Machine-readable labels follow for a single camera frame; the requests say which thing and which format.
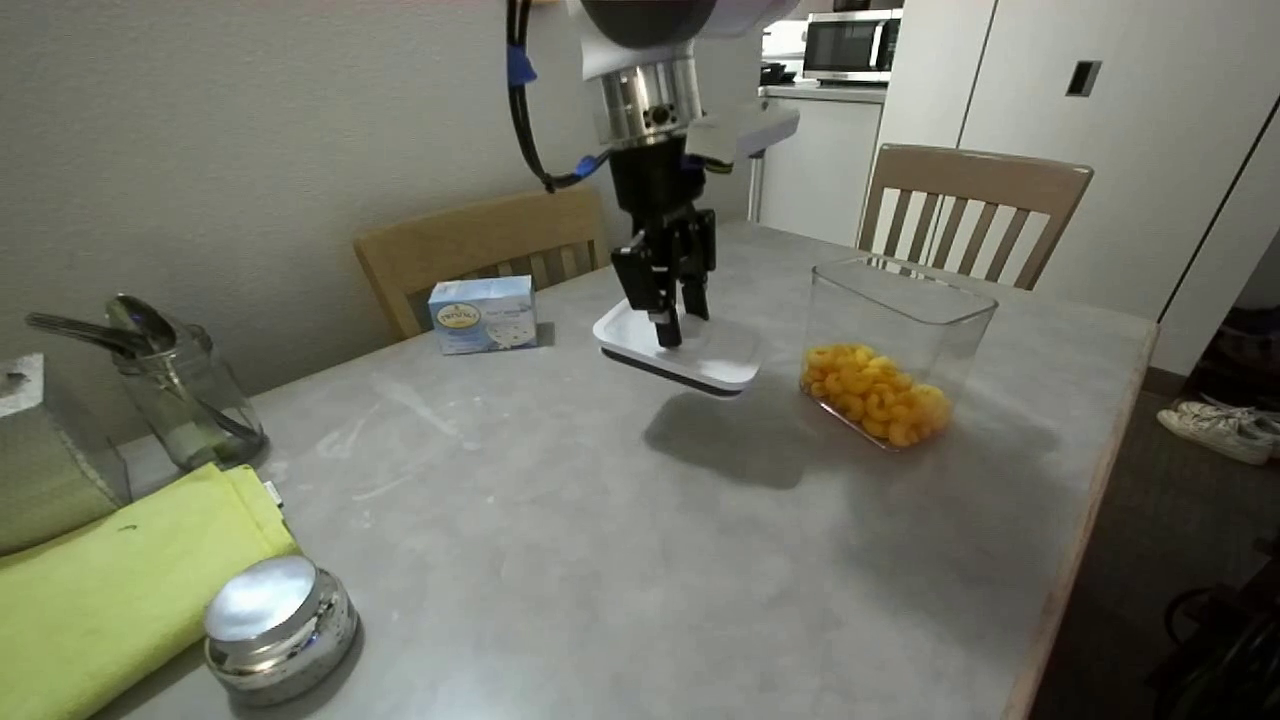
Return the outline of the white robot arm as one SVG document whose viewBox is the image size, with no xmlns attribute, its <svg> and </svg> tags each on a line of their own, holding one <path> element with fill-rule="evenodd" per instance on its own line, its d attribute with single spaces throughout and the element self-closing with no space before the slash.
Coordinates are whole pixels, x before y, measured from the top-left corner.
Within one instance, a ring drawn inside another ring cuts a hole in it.
<svg viewBox="0 0 1280 720">
<path fill-rule="evenodd" d="M 797 112 L 742 103 L 703 112 L 698 39 L 737 39 L 788 16 L 797 0 L 578 0 L 586 82 L 602 93 L 602 138 L 632 242 L 611 252 L 623 301 L 656 324 L 656 344 L 686 341 L 680 318 L 710 318 L 716 213 L 703 177 L 728 171 L 801 123 Z"/>
</svg>

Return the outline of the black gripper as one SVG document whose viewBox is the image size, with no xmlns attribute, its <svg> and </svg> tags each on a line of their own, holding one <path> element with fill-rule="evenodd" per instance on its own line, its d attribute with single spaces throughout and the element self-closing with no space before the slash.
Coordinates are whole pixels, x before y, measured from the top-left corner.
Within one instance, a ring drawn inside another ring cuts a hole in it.
<svg viewBox="0 0 1280 720">
<path fill-rule="evenodd" d="M 686 341 L 675 301 L 688 318 L 710 318 L 710 276 L 716 274 L 716 213 L 698 209 L 703 171 L 686 157 L 686 140 L 636 146 L 609 157 L 618 205 L 632 227 L 623 247 L 611 252 L 623 301 L 642 307 L 656 341 L 675 347 Z M 669 261 L 642 242 L 644 232 L 673 242 Z"/>
</svg>

